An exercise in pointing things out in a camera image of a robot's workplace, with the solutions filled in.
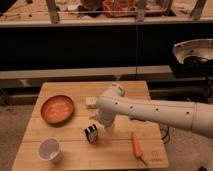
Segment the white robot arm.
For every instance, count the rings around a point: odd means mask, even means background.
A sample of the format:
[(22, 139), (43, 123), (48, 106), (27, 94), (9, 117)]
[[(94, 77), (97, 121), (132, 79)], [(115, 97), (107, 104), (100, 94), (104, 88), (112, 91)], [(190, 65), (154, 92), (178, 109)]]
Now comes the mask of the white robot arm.
[(161, 123), (213, 139), (213, 105), (186, 102), (131, 99), (112, 83), (98, 97), (93, 119), (110, 127), (117, 115)]

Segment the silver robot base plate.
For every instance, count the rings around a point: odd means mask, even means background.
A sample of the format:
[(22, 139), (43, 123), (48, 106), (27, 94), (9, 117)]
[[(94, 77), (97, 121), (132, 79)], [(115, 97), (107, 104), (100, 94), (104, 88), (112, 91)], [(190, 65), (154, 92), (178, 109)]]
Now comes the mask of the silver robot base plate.
[(173, 46), (173, 54), (180, 64), (190, 56), (203, 57), (208, 60), (213, 59), (213, 39), (193, 39)]

